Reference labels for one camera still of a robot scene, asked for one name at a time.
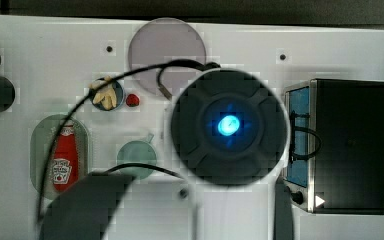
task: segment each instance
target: screw hole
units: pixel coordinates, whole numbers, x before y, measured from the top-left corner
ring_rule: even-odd
[[[181,198],[181,199],[185,199],[185,198],[187,198],[188,197],[188,190],[187,189],[185,189],[185,188],[183,188],[182,190],[180,190],[180,192],[179,192],[179,197]]]

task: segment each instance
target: black box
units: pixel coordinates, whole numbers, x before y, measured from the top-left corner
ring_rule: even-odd
[[[296,126],[322,140],[315,157],[290,160],[283,172],[294,204],[312,213],[384,214],[384,82],[313,79],[284,93],[289,114],[309,114]],[[295,153],[314,151],[314,137],[294,133]]]

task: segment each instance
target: blue light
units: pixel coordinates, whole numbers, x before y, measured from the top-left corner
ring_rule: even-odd
[[[224,136],[230,136],[239,130],[241,122],[233,115],[227,115],[218,124],[219,133]]]

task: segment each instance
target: black cable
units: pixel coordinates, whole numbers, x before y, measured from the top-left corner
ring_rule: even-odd
[[[299,154],[292,152],[291,155],[292,155],[292,157],[294,157],[294,159],[296,159],[296,160],[308,160],[312,157],[315,157],[319,153],[320,149],[322,148],[322,140],[317,135],[316,131],[311,130],[309,128],[296,127],[296,126],[293,126],[292,131],[305,132],[305,133],[311,134],[317,140],[316,150],[314,150],[314,152],[312,152],[310,154],[306,154],[306,155],[299,155]]]
[[[164,71],[169,67],[184,67],[184,68],[192,68],[199,71],[206,71],[213,68],[220,68],[220,65],[215,62],[209,62],[207,64],[202,64],[194,60],[189,59],[178,59],[173,60],[169,62],[170,64],[167,64],[166,66],[162,67],[160,71],[157,74],[157,86],[158,90],[166,97],[168,100],[171,100],[173,95],[168,91],[168,89],[162,84],[161,77],[164,73]]]
[[[105,81],[104,83],[102,83],[101,85],[99,85],[95,89],[91,88],[89,90],[89,93],[86,96],[84,96],[76,104],[76,106],[72,110],[70,110],[68,112],[67,116],[63,119],[62,123],[59,125],[58,130],[55,132],[55,134],[54,134],[54,136],[52,138],[51,144],[50,144],[50,146],[48,148],[48,154],[47,154],[46,159],[45,159],[45,164],[44,164],[44,167],[43,167],[43,170],[42,170],[42,178],[41,178],[41,182],[40,182],[40,186],[39,186],[39,199],[37,201],[37,208],[36,208],[36,212],[37,212],[36,222],[37,223],[39,223],[43,219],[43,213],[42,213],[42,205],[43,205],[42,201],[43,201],[43,198],[42,197],[43,197],[43,193],[44,193],[44,189],[45,189],[45,184],[46,184],[46,175],[48,173],[48,165],[51,162],[51,156],[52,156],[52,152],[53,152],[54,147],[55,147],[55,143],[56,143],[57,138],[58,138],[59,134],[61,133],[64,125],[71,119],[71,117],[74,115],[74,113],[76,113],[76,111],[86,102],[86,100],[88,98],[94,96],[96,94],[96,92],[98,92],[99,90],[101,90],[104,87],[108,86],[109,84],[114,83],[115,81],[118,81],[120,79],[123,79],[125,77],[131,76],[131,75],[134,75],[134,74],[137,74],[137,73],[140,73],[140,72],[148,71],[148,70],[151,70],[151,69],[167,68],[167,67],[169,67],[171,65],[179,66],[180,63],[183,63],[184,65],[186,65],[186,67],[188,67],[188,66],[201,66],[202,65],[201,63],[198,63],[198,62],[196,62],[194,60],[187,60],[187,61],[185,61],[185,60],[183,60],[183,61],[182,60],[174,60],[174,61],[171,61],[171,62],[168,62],[168,63],[149,65],[147,67],[134,69],[132,71],[129,71],[129,72],[126,72],[126,73],[121,74],[119,76],[116,76],[114,78],[111,78],[109,81]]]
[[[112,167],[112,168],[108,169],[107,171],[105,171],[104,173],[107,173],[107,174],[108,173],[112,173],[114,171],[117,171],[117,170],[120,170],[120,169],[123,169],[123,168],[127,168],[127,167],[148,168],[148,169],[152,169],[152,170],[155,170],[155,171],[158,171],[158,172],[163,172],[163,173],[171,175],[173,177],[177,177],[177,178],[183,179],[182,176],[180,176],[179,174],[177,174],[175,172],[172,172],[172,171],[167,170],[165,168],[160,168],[160,167],[157,167],[157,166],[154,166],[154,165],[150,165],[150,164],[145,164],[145,163],[124,163],[124,164],[120,164],[120,165],[117,165],[115,167]]]

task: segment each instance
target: small red object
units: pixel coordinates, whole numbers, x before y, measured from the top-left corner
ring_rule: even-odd
[[[135,94],[129,94],[126,99],[126,104],[129,107],[136,107],[139,106],[139,97]]]

